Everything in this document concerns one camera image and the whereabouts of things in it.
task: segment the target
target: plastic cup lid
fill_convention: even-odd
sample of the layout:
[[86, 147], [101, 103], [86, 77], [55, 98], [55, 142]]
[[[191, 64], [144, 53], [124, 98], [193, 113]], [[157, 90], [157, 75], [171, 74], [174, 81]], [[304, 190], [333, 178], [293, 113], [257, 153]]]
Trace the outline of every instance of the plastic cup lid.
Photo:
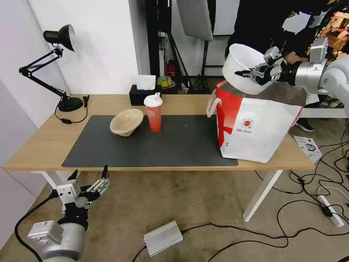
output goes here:
[[144, 105], [147, 107], [158, 107], [163, 104], [163, 100], [160, 97], [160, 93], [155, 93], [155, 95], [149, 95], [144, 99]]

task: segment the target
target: fire extinguisher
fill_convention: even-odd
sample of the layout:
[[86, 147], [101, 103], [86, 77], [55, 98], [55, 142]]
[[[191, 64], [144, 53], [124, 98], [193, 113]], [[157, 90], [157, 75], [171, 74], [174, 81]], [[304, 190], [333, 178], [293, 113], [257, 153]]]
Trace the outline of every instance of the fire extinguisher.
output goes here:
[[175, 67], [175, 61], [169, 60], [167, 64], [167, 75], [168, 76], [174, 76], [176, 74], [176, 67]]

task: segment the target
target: black tissue box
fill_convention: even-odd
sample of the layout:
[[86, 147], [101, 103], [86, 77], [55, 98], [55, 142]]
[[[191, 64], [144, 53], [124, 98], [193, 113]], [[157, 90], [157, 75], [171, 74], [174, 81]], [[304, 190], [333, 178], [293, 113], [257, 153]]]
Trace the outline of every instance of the black tissue box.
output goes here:
[[137, 85], [132, 85], [130, 90], [130, 101], [132, 106], [144, 106], [144, 99], [148, 95], [155, 95], [155, 93], [159, 92], [160, 97], [163, 96], [163, 90], [161, 86], [156, 85], [153, 90], [138, 90]]

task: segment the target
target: desk lamp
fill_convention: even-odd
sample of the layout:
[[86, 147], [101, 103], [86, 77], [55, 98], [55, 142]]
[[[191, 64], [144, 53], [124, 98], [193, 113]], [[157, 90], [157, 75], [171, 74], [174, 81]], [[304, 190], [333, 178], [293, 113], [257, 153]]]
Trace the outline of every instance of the desk lamp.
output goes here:
[[[56, 95], [61, 97], [61, 101], [58, 104], [58, 109], [62, 112], [71, 112], [74, 110], [79, 109], [83, 106], [83, 102], [80, 98], [71, 98], [67, 95], [67, 93], [64, 90], [61, 90], [59, 88], [53, 87], [48, 85], [47, 83], [43, 82], [42, 80], [36, 78], [33, 76], [33, 73], [38, 71], [39, 69], [43, 68], [44, 66], [47, 66], [48, 64], [52, 63], [53, 61], [56, 61], [57, 59], [61, 58], [63, 55], [63, 49], [59, 46], [59, 44], [62, 44], [67, 49], [74, 51], [74, 48], [76, 47], [75, 43], [75, 32], [72, 27], [72, 25], [65, 25], [63, 26], [59, 31], [45, 31], [44, 32], [44, 39], [51, 43], [54, 49], [49, 52], [48, 54], [40, 57], [39, 59], [35, 60], [34, 62], [30, 63], [29, 65], [26, 65], [24, 67], [21, 67], [19, 69], [19, 73], [21, 75], [24, 75], [25, 77], [33, 80], [34, 82], [38, 83], [39, 85], [45, 87], [46, 89], [50, 90], [51, 92], [55, 93]], [[55, 54], [56, 57], [52, 58], [48, 62], [38, 64], [39, 61], [45, 59], [46, 57]]]

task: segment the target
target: lamp base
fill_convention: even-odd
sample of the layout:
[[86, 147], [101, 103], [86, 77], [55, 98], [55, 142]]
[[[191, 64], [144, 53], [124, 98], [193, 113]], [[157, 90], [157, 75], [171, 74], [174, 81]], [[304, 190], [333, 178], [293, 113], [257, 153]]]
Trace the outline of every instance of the lamp base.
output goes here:
[[80, 98], [63, 97], [58, 104], [58, 109], [61, 112], [71, 112], [79, 109], [84, 105]]

